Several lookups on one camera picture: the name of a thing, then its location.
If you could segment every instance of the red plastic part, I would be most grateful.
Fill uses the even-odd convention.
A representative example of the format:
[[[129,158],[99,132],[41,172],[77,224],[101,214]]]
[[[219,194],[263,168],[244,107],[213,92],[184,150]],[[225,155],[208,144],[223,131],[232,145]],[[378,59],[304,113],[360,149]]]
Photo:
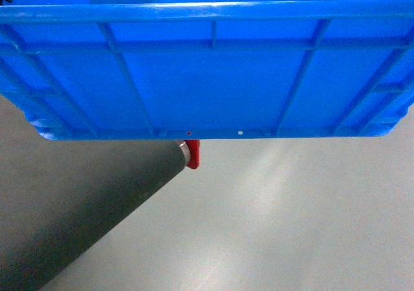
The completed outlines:
[[[200,166],[200,140],[185,140],[190,149],[191,158],[187,167],[197,169]]]

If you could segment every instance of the gray floor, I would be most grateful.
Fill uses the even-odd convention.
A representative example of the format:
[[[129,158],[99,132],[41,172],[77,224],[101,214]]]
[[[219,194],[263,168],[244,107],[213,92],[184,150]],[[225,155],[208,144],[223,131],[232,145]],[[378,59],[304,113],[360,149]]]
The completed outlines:
[[[133,146],[43,140],[3,98],[0,115],[3,187],[69,184]],[[43,291],[413,290],[413,157],[413,113],[381,138],[203,141],[200,169]]]

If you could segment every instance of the black roller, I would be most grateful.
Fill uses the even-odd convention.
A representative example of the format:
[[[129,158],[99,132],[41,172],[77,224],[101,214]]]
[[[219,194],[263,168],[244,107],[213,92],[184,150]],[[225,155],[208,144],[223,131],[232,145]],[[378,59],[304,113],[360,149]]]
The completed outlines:
[[[175,141],[134,142],[100,153],[82,173],[62,165],[73,184],[39,187],[41,198],[14,187],[1,200],[20,209],[0,211],[0,290],[41,288],[180,173],[187,153]]]

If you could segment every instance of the red tab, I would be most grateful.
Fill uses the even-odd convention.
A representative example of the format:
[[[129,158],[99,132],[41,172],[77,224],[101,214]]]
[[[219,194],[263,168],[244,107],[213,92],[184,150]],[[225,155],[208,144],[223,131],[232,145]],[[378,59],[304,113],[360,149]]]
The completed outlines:
[[[187,167],[197,169],[200,166],[200,140],[185,140],[185,142],[191,153]]]

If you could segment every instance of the blue plastic crate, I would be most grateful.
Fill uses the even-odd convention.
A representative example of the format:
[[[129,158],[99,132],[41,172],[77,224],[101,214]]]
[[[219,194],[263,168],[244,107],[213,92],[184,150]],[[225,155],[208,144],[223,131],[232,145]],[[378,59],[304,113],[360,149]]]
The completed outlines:
[[[0,93],[55,140],[384,135],[414,0],[4,1]]]

